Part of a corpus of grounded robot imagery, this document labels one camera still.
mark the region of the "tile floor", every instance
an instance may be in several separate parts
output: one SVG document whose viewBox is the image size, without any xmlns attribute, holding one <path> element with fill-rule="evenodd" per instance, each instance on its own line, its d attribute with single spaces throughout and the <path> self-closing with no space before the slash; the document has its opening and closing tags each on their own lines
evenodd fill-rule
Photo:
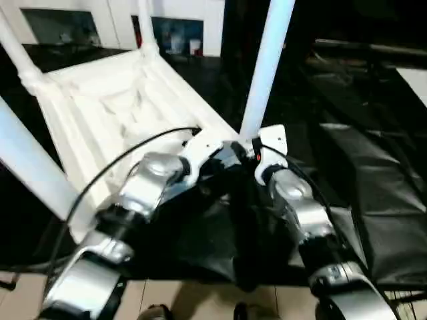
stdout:
<svg viewBox="0 0 427 320">
<path fill-rule="evenodd" d="M 0 273 L 0 280 L 9 281 L 11 277 Z M 24 274 L 14 292 L 0 289 L 0 319 L 34 319 L 44 281 L 44 276 Z M 151 280 L 128 283 L 115 320 L 136 320 L 141 311 L 161 303 L 173 311 L 175 320 L 232 320 L 234 307 L 241 301 L 276 311 L 282 320 L 315 320 L 317 301 L 307 288 L 259 287 L 252 293 L 244 293 L 232 285 Z M 415 303 L 414 309 L 417 319 L 427 319 L 427 302 Z M 414 319 L 403 309 L 400 311 L 402 320 Z"/>
</svg>

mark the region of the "black cable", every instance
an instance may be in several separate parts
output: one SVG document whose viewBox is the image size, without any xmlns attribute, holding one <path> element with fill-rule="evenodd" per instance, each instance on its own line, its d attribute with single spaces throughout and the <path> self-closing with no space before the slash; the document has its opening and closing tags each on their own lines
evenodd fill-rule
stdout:
<svg viewBox="0 0 427 320">
<path fill-rule="evenodd" d="M 51 258 L 49 260 L 49 269 L 47 272 L 47 278 L 46 278 L 46 283 L 45 283 L 45 288 L 46 288 L 46 284 L 48 283 L 49 279 L 51 278 L 52 274 L 53 274 L 53 270 L 55 268 L 55 261 L 57 259 L 57 256 L 59 254 L 59 250 L 61 248 L 61 244 L 63 241 L 63 238 L 67 232 L 68 229 L 68 224 L 71 221 L 71 219 L 73 218 L 76 209 L 78 208 L 79 204 L 81 203 L 81 201 L 83 200 L 83 198 L 85 197 L 85 195 L 87 194 L 87 192 L 91 189 L 91 187 L 102 177 L 105 175 L 105 173 L 107 171 L 109 171 L 115 164 L 117 164 L 118 162 L 120 162 L 124 157 L 126 157 L 127 155 L 129 155 L 130 153 L 134 152 L 136 149 L 139 149 L 140 147 L 146 145 L 147 143 L 163 137 L 164 135 L 168 135 L 170 133 L 174 133 L 177 131 L 186 131 L 186 130 L 191 130 L 193 135 L 196 135 L 197 133 L 199 133 L 200 128 L 196 128 L 196 127 L 180 127 L 180 128 L 175 128 L 175 129 L 171 129 L 171 130 L 167 130 L 164 131 L 162 133 L 159 133 L 158 135 L 155 135 L 149 139 L 146 139 L 140 143 L 138 143 L 137 145 L 134 145 L 132 148 L 128 149 L 127 151 L 123 152 L 121 155 L 119 155 L 117 158 L 115 158 L 110 164 L 108 164 L 104 169 L 102 169 L 87 185 L 86 187 L 83 189 L 83 191 L 77 196 L 77 198 L 75 198 L 75 201 L 73 202 L 73 205 L 71 206 L 71 209 L 68 213 L 68 216 L 66 218 L 66 220 L 64 221 L 64 224 L 59 232 L 59 236 L 57 238 L 56 244 L 53 248 L 52 251 L 52 255 Z"/>
<path fill-rule="evenodd" d="M 273 151 L 274 153 L 277 153 L 280 157 L 283 157 L 288 162 L 289 170 L 293 171 L 298 177 L 307 181 L 307 183 L 310 185 L 310 187 L 314 190 L 315 194 L 319 197 L 319 200 L 322 202 L 322 205 L 325 207 L 326 214 L 328 215 L 328 218 L 332 223 L 333 219 L 332 219 L 331 207 L 330 207 L 328 201 L 326 200 L 326 197 L 320 191 L 320 188 L 313 181 L 313 179 L 310 178 L 310 176 L 307 173 L 305 173 L 304 170 L 301 169 L 301 167 L 299 165 L 297 165 L 296 162 L 294 162 L 294 160 L 291 157 L 288 157 L 284 153 L 282 153 L 282 152 L 280 152 L 280 151 L 278 151 L 272 147 L 269 147 L 268 145 L 261 145 L 261 146 L 263 148 L 266 148 L 266 149 Z"/>
</svg>

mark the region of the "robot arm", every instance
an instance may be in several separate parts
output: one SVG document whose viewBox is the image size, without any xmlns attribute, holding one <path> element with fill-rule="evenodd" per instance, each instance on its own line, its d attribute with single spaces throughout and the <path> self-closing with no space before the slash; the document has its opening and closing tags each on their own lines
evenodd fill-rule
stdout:
<svg viewBox="0 0 427 320">
<path fill-rule="evenodd" d="M 134 256 L 138 226 L 155 217 L 162 201 L 195 185 L 200 167 L 223 147 L 213 137 L 202 131 L 179 155 L 144 156 L 117 195 L 99 210 L 96 228 L 49 288 L 41 319 L 113 319 L 126 286 L 121 266 Z M 280 156 L 286 151 L 284 127 L 279 125 L 262 129 L 247 154 L 255 153 L 259 161 L 255 179 L 268 190 L 290 228 L 312 293 L 326 306 L 326 319 L 397 320 L 352 250 L 336 235 L 310 185 L 288 169 Z"/>
<path fill-rule="evenodd" d="M 262 145 L 274 149 L 283 136 L 283 126 L 260 131 Z M 279 162 L 278 154 L 270 155 L 263 154 L 261 146 L 256 173 L 263 179 L 260 184 L 268 186 L 276 212 L 291 230 L 324 318 L 397 320 L 393 308 L 365 276 L 354 252 L 337 236 L 325 208 L 313 198 L 309 183 Z"/>
</svg>

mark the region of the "black fabric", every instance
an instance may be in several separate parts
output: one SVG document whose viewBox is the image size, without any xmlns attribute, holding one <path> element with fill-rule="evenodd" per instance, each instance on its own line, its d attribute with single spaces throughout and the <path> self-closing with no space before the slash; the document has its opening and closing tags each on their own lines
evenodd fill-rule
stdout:
<svg viewBox="0 0 427 320">
<path fill-rule="evenodd" d="M 371 277 L 393 288 L 422 288 L 427 109 L 414 99 L 399 105 L 402 97 L 390 91 L 390 81 L 379 88 L 388 94 L 383 101 L 364 101 L 354 84 L 334 75 L 310 81 L 330 103 L 310 127 L 316 164 L 351 209 Z"/>
</svg>

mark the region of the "white pipe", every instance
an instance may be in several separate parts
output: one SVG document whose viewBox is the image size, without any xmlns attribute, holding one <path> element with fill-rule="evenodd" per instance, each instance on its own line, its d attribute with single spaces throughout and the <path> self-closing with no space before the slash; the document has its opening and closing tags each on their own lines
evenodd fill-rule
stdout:
<svg viewBox="0 0 427 320">
<path fill-rule="evenodd" d="M 142 43 L 154 43 L 157 45 L 153 32 L 153 23 L 151 22 L 151 15 L 147 0 L 138 0 L 138 19 L 139 28 L 141 29 Z"/>
<path fill-rule="evenodd" d="M 270 2 L 242 128 L 240 129 L 240 135 L 244 139 L 255 137 L 260 130 L 294 4 L 295 0 L 271 0 Z"/>
<path fill-rule="evenodd" d="M 0 161 L 46 207 L 65 220 L 77 197 L 76 189 L 1 97 L 0 146 Z M 83 201 L 71 220 L 69 226 L 77 242 L 88 230 L 92 211 Z"/>
<path fill-rule="evenodd" d="M 41 77 L 40 70 L 34 65 L 24 47 L 17 40 L 10 28 L 5 15 L 0 9 L 0 42 L 18 70 L 24 82 Z"/>
</svg>

